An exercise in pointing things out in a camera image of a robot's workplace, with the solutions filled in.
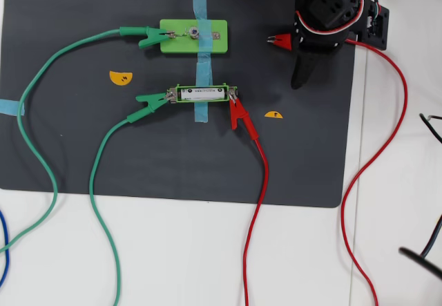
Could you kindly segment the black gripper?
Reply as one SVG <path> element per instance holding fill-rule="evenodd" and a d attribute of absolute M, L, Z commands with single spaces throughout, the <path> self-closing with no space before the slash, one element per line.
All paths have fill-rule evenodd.
<path fill-rule="evenodd" d="M 342 46 L 348 38 L 351 28 L 359 21 L 362 11 L 358 11 L 353 18 L 333 30 L 319 30 L 305 21 L 296 11 L 294 29 L 292 32 L 293 50 L 298 51 L 294 72 L 291 77 L 291 88 L 297 90 L 304 86 L 313 73 L 320 55 L 328 50 Z"/>

